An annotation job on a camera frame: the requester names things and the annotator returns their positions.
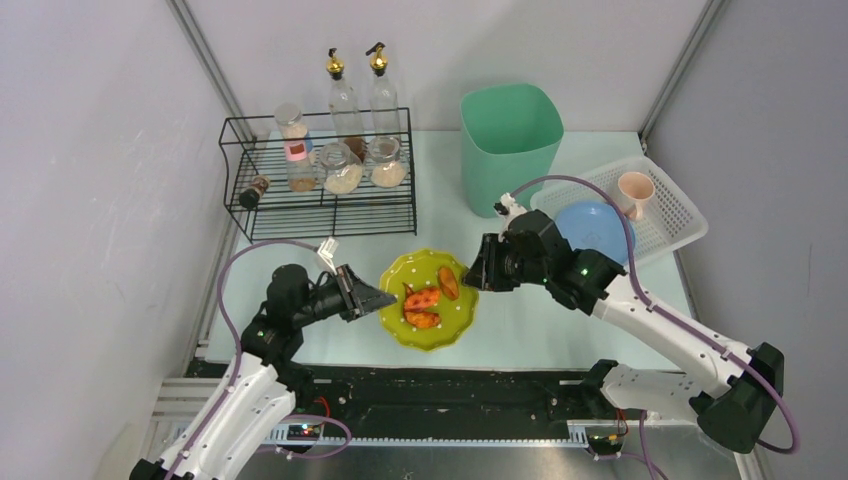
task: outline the green plate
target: green plate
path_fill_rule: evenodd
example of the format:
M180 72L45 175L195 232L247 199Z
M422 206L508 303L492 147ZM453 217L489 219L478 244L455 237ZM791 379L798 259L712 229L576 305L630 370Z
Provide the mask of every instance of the green plate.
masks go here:
M439 303L427 309L428 312L438 313L442 324L434 328L415 328L403 319L403 301L406 299L403 284L409 284L415 291L430 286L437 287L438 271L442 266L453 270L459 284L459 298L451 300L442 294ZM380 289L398 298L397 303L380 310L380 323L383 328L401 345L425 352L456 343L462 332L474 321L474 310L477 307L477 290L466 287L461 282L467 271L468 267L446 252L425 248L398 257L380 277Z

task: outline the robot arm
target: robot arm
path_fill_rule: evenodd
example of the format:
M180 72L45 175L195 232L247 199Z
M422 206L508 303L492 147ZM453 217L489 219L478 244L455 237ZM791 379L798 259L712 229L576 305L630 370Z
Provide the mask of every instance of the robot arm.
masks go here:
M697 423L720 445L750 452L775 409L772 397L742 368L732 352L780 392L783 354L767 343L756 349L726 338L659 299L650 306L633 292L627 273L595 250L572 250L543 212L526 212L509 195L495 206L506 222L500 234L483 236L480 252L463 283L484 291L512 291L521 284L544 286L561 305L616 325L660 352L684 374L633 370L601 360L584 384L597 388L613 407L657 411ZM715 339L717 351L661 317L662 307Z
M274 272L267 300L242 333L238 372L234 358L186 432L158 462L139 461L130 480L161 480L169 470L174 480L233 480L274 426L312 403L311 372L291 361L303 344L303 327L334 315L351 322L396 301L348 265L329 266L334 273L318 285L300 265Z

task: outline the gold bottle cap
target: gold bottle cap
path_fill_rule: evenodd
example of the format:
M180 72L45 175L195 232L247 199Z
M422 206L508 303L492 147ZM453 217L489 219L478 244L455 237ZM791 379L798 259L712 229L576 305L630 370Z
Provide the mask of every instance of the gold bottle cap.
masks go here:
M386 48L386 46L383 44L383 42L377 42L376 45L371 47L371 50L365 52L365 55L371 55L372 53L374 54L371 57L371 70L374 70L374 72L382 72L389 64L389 61L386 59L386 57L383 56L384 48Z
M344 62L336 57L336 49L330 49L330 59L327 60L327 71L330 74L338 74L344 72Z

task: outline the wire rack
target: wire rack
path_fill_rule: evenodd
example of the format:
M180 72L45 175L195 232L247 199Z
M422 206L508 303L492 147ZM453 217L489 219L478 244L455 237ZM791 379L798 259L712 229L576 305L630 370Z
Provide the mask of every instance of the wire rack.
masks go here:
M293 192L288 188L286 157L283 140L276 132L273 115L231 117L224 121L218 145L224 153L227 180L224 188L224 207L251 242L281 238L315 238L326 236L375 235L385 233L418 233L415 206L415 161L409 108L401 108L406 128L386 133L400 139L406 152L409 172L400 185L381 188L371 182L372 162L366 161L365 173L359 186L351 193L335 195L318 184L308 192ZM329 125L330 113L305 113L314 149L357 135L321 135L320 128ZM239 136L236 125L247 123L256 132L267 133L267 140L245 139ZM370 141L373 132L366 132ZM321 167L316 165L316 172ZM271 179L271 187L262 196L255 210L248 210L238 201L239 194L250 186L256 175Z

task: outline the metal floor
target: metal floor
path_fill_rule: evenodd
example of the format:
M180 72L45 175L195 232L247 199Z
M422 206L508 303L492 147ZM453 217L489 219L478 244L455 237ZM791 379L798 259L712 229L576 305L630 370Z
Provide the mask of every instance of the metal floor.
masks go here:
M641 451L638 431L625 451ZM648 430L651 457L671 480L738 480L734 455L693 427ZM649 479L633 459L593 462L581 449L549 447L351 447L317 461L256 455L240 480Z

